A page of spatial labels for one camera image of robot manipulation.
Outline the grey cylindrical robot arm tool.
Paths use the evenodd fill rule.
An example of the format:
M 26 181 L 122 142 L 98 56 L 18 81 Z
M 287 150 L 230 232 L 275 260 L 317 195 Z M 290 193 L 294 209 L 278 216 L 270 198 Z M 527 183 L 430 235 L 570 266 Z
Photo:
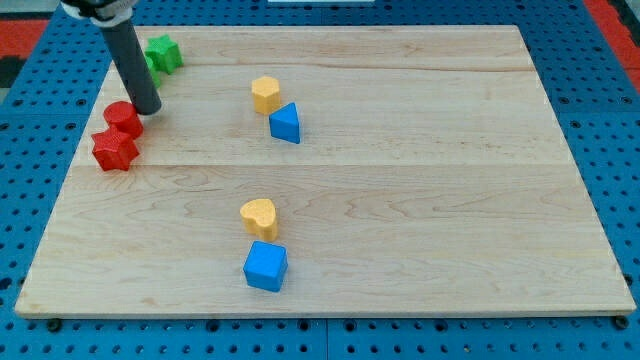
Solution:
M 62 0 L 67 15 L 96 26 L 121 81 L 140 115 L 153 115 L 162 106 L 151 71 L 131 21 L 137 0 Z

